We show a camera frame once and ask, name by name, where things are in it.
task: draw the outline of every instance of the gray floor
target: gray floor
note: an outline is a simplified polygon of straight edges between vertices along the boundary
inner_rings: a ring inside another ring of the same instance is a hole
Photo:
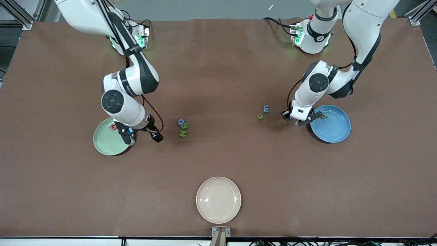
[[[423,0],[401,0],[395,8],[396,15],[403,15],[422,2]],[[116,7],[128,11],[133,19],[152,21],[206,18],[307,18],[314,12],[314,6],[309,0],[127,0]],[[47,9],[47,21],[59,20],[59,15],[55,13],[57,11],[55,4],[52,3],[52,7],[48,4]],[[431,56],[437,60],[437,14],[431,11],[420,23]],[[20,35],[20,28],[0,26],[0,46],[16,46]],[[7,71],[13,52],[14,49],[0,47],[0,69]]]

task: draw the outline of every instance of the brown table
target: brown table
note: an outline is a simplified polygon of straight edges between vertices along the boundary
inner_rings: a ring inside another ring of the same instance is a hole
[[[0,91],[0,235],[208,235],[196,192],[225,176],[243,197],[226,224],[234,236],[430,236],[437,73],[419,27],[387,20],[354,94],[317,103],[348,114],[344,142],[322,143],[280,116],[311,62],[351,61],[340,22],[334,31],[308,55],[267,21],[153,23],[146,55],[161,85],[147,97],[165,140],[139,134],[110,157],[95,150],[93,133],[108,118],[102,78],[124,58],[103,36],[34,23]],[[258,120],[263,105],[271,112]]]

